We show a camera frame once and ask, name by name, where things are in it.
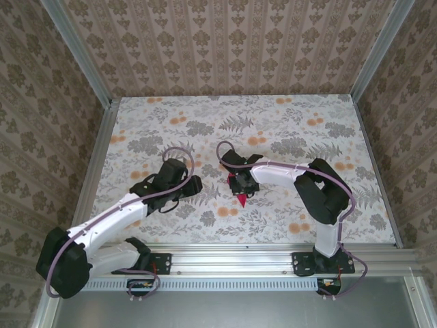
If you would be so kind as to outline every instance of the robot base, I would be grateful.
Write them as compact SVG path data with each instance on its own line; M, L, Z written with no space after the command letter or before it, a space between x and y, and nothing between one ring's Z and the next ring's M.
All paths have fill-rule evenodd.
M341 249L331 258L319 253L315 248L312 252L292 253L294 274L299 277L308 277L315 274L342 274L355 273L353 259Z

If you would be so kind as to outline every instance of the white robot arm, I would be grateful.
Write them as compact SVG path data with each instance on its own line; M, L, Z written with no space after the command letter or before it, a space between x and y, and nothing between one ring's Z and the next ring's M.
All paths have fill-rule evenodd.
M269 162L269 159L263 158L262 161ZM309 164L300 164L300 167L309 167ZM290 169L273 165L255 166L251 169L253 179L259 183L270 183L272 185L282 186L288 189L296 189L296 179L303 175L305 170ZM315 240L315 249L321 254L330 258L337 253L339 244L337 236L339 234L338 220L334 224L324 224L315 220L317 239Z
M240 201L241 197L253 196L263 183L297 190L309 214L315 219L317 235L313 253L302 256L302 261L294 261L299 264L294 266L295 274L335 273L339 264L348 263L349 257L340 249L338 238L339 217L349 206L349 196L339 184L350 189L325 160L315 159L307 164L290 165L257 154L245 159L232 149L221 157L221 162L229 172L228 182L232 193Z
M188 179L180 189L175 188ZM188 176L183 162L167 159L159 173L148 176L130 188L120 201L98 216L65 231L56 227L44 242L36 271L65 299L78 293L91 277L119 269L145 270L151 256L150 249L136 238L101 249L108 240L130 224L142 220L161 209L168 201L196 195L202 190L200 177ZM60 250L65 251L49 272Z

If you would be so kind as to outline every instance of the floral pattern surface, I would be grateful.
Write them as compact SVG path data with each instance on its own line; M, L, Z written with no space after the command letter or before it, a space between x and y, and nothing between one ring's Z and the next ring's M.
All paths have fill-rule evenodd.
M343 241L394 242L349 95L123 98L93 215L158 172L165 149L182 146L195 157L202 192L168 214L153 213L132 224L114 241L135 236L159 243L313 243L314 220L295 190L263 184L245 208L237 202L215 155L221 140L245 157L263 154L288 163L326 159L358 203L344 223ZM171 156L184 158L180 152Z
M112 97L346 94L395 0L64 0Z
M0 1L0 327L25 328L35 265L70 227L103 108L39 0Z
M437 1L418 0L358 105L406 247L437 308Z

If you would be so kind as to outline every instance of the floral tablecloth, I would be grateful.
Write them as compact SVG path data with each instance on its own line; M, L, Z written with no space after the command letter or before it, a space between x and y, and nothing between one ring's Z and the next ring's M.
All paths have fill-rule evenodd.
M245 208L237 203L215 155L221 140L245 157L326 159L357 199L343 225L343 241L395 242L349 95L123 98L92 215L158 172L163 150L182 146L193 152L203 191L168 214L132 224L113 242L135 236L149 243L314 243L314 220L295 190L263 184Z

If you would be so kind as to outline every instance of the wall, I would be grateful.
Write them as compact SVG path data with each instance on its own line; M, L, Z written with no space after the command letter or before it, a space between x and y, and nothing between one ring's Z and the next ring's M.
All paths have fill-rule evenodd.
M47 232L69 226L102 108L38 0L0 2L0 327L26 327Z
M113 97L349 93L395 0L64 0Z
M437 295L437 1L418 0L359 100L407 247Z

